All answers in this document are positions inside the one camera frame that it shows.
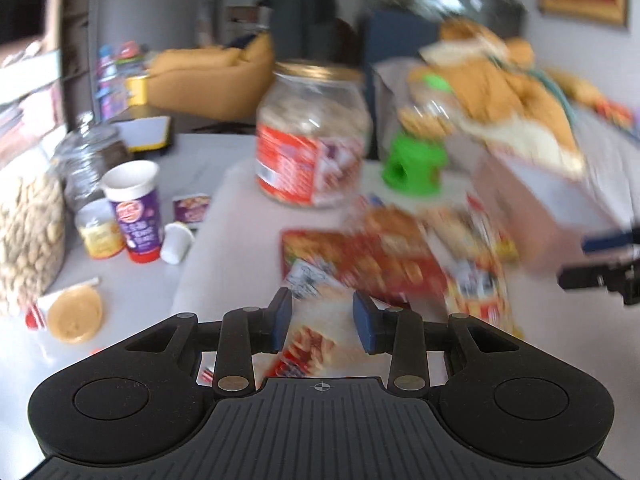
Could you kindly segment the small yellow pudding cup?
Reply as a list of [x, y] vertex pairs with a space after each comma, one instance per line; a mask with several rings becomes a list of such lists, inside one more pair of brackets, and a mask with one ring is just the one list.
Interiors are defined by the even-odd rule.
[[90, 258], [117, 256], [125, 249], [125, 240], [106, 198], [94, 200], [75, 214], [75, 226]]

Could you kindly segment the pink cardboard box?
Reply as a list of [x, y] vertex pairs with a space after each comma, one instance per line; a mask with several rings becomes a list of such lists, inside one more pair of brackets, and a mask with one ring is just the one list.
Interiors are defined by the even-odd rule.
[[472, 183], [489, 219], [512, 238], [521, 266], [531, 274], [553, 275], [562, 266], [630, 255], [625, 248], [582, 251], [587, 238], [620, 228], [582, 182], [495, 152], [480, 159]]

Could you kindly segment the orange plastic lid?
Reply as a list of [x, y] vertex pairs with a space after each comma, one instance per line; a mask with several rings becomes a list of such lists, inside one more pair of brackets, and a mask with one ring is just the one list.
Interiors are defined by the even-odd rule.
[[81, 344], [92, 339], [102, 322], [101, 296], [87, 285], [62, 292], [47, 314], [50, 334], [64, 344]]

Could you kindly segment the clear jar red label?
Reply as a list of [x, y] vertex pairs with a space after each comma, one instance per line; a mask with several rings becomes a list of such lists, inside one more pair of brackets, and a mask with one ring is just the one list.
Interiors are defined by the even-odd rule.
[[257, 110], [256, 180], [295, 207], [328, 208], [357, 191], [372, 119], [354, 68], [279, 62]]

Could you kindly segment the small purple sachet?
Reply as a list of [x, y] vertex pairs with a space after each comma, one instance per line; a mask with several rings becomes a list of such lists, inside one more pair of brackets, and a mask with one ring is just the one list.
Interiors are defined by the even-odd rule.
[[175, 222], [198, 226], [205, 218], [212, 198], [207, 194], [176, 196], [172, 199]]

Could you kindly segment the green candy dispenser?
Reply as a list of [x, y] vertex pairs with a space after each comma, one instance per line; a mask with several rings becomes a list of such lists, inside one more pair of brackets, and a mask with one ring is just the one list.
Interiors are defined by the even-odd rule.
[[390, 144], [382, 177], [401, 194], [433, 196], [448, 165], [445, 139], [454, 130], [458, 102], [450, 84], [437, 75], [424, 75], [409, 89], [410, 102], [398, 110], [400, 131]]

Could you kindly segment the yellow cartoon snack bag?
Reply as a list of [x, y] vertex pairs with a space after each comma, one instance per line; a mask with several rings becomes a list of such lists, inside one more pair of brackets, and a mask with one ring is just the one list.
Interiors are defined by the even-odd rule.
[[518, 261], [518, 251], [512, 238], [489, 220], [480, 200], [469, 194], [463, 204], [422, 208], [418, 217], [446, 275], [447, 311], [474, 316], [521, 338], [503, 267]]

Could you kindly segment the large glass peanut jar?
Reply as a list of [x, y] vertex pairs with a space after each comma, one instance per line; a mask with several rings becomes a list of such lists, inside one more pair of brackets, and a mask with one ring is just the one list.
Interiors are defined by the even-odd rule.
[[65, 257], [65, 203], [58, 175], [36, 148], [1, 168], [1, 307], [37, 300]]

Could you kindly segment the small dark glass jar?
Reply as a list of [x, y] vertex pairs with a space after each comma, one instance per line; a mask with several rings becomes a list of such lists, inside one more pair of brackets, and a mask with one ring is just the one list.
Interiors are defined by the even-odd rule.
[[66, 134], [53, 156], [67, 208], [77, 212], [102, 198], [104, 174], [131, 159], [116, 126], [97, 124], [91, 112], [79, 114], [76, 128]]

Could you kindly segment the orange and cream blanket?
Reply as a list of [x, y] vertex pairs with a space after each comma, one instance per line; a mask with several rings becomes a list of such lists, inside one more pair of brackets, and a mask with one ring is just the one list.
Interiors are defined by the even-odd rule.
[[562, 70], [538, 70], [526, 40], [501, 39], [467, 18], [443, 21], [439, 40], [422, 48], [420, 57], [407, 84], [427, 76], [446, 81], [461, 106], [461, 132], [570, 178], [585, 173], [572, 105], [603, 99], [589, 81]]

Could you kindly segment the red white wrapper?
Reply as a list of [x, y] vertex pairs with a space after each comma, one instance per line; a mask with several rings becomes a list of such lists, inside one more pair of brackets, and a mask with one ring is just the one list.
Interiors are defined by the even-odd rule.
[[101, 279], [95, 276], [94, 278], [90, 278], [90, 280], [61, 288], [55, 292], [49, 292], [47, 295], [40, 297], [33, 304], [29, 304], [23, 309], [26, 327], [29, 330], [47, 330], [47, 314], [55, 301], [58, 300], [64, 292], [74, 292], [84, 287], [95, 288], [99, 284], [101, 284]]

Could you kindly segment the dark jacket on stand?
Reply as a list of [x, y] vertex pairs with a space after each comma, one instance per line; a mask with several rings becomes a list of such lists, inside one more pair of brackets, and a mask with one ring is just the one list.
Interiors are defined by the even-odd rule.
[[341, 17], [338, 0], [257, 0], [269, 11], [268, 30], [278, 62], [355, 66], [358, 37]]

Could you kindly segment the purple drink cup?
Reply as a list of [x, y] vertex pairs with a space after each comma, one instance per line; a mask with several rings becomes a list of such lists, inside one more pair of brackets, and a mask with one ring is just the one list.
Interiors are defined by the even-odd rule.
[[149, 160], [132, 160], [108, 170], [100, 185], [112, 207], [129, 258], [150, 263], [160, 258], [163, 222], [157, 178], [160, 166]]

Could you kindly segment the white rice cracker bag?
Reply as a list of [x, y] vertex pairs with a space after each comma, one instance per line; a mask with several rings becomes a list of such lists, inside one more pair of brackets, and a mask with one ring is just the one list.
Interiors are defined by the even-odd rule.
[[296, 260], [283, 285], [293, 296], [293, 310], [283, 349], [256, 356], [256, 378], [364, 377], [385, 379], [390, 356], [369, 356], [362, 348], [354, 317], [354, 291], [323, 270]]

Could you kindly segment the dark blue cabinet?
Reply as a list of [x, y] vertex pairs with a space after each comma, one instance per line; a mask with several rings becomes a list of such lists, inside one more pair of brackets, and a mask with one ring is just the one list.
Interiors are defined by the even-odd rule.
[[440, 21], [403, 10], [374, 10], [360, 20], [362, 62], [418, 58], [422, 48], [439, 40]]

